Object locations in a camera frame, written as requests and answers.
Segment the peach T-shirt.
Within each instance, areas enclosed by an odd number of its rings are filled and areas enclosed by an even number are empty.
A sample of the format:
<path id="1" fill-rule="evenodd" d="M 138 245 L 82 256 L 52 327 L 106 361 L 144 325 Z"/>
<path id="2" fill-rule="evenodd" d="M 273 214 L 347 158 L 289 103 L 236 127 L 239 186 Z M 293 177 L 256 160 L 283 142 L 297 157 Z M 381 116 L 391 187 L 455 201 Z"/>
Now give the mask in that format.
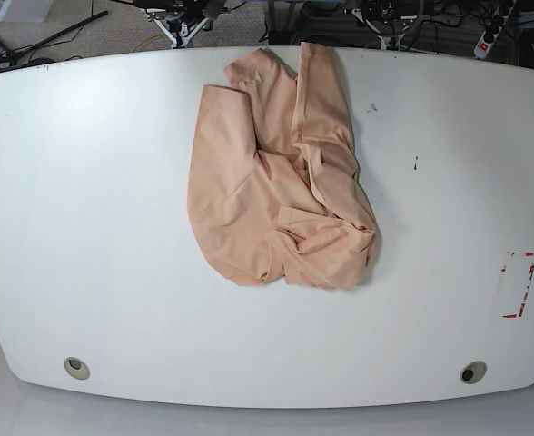
<path id="1" fill-rule="evenodd" d="M 224 74 L 203 88 L 188 180 L 205 260 L 240 285 L 355 286 L 378 227 L 331 49 L 302 44 L 295 73 L 259 49 Z"/>

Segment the red tape rectangle marking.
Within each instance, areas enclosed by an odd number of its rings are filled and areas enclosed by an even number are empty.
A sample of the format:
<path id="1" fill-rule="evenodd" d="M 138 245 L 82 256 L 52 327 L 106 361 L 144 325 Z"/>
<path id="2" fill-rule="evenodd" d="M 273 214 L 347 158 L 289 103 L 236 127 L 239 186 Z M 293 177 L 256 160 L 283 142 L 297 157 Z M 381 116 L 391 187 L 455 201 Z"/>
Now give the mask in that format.
<path id="1" fill-rule="evenodd" d="M 500 271 L 496 314 L 501 319 L 523 316 L 534 275 L 534 252 L 507 252 Z"/>

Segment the white power strip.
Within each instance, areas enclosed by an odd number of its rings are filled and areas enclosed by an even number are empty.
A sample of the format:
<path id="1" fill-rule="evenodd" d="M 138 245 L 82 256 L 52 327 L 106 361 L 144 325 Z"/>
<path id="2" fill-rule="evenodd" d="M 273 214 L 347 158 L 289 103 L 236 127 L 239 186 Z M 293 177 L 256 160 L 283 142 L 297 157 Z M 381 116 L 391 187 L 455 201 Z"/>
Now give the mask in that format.
<path id="1" fill-rule="evenodd" d="M 515 6 L 514 0 L 499 1 L 497 9 L 486 21 L 484 32 L 474 47 L 473 54 L 477 59 L 483 60 L 488 57 L 504 26 L 509 22 Z"/>

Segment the black tripod stand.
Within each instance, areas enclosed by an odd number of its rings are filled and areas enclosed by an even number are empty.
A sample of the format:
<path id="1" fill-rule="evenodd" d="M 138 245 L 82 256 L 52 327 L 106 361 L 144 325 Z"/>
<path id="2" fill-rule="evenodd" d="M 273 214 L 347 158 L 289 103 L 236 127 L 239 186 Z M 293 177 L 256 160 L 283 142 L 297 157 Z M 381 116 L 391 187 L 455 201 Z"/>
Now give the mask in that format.
<path id="1" fill-rule="evenodd" d="M 36 52 L 37 50 L 44 48 L 48 45 L 51 45 L 53 41 L 61 38 L 62 36 L 68 35 L 72 32 L 81 31 L 87 25 L 95 22 L 98 19 L 106 17 L 108 14 L 109 12 L 107 10 L 103 10 L 99 13 L 91 13 L 89 17 L 75 23 L 74 25 L 70 25 L 63 30 L 57 33 L 54 33 L 46 37 L 45 39 L 42 39 L 39 42 L 30 44 L 30 45 L 25 45 L 17 49 L 9 48 L 0 39 L 0 70 L 2 69 L 3 64 L 8 64 L 10 67 L 18 66 L 19 61 L 26 55 L 32 52 Z M 75 34 L 75 36 L 72 37 L 72 40 L 74 40 L 76 37 L 77 37 L 77 33 Z"/>

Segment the translucent plastic storage box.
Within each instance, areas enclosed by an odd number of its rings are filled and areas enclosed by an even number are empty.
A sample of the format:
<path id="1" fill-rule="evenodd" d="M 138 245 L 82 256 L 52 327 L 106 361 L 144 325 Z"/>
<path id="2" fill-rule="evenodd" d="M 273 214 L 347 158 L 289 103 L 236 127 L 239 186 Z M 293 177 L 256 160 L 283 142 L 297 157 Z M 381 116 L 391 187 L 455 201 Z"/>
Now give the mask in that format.
<path id="1" fill-rule="evenodd" d="M 41 23 L 53 0 L 0 0 L 0 23 Z"/>

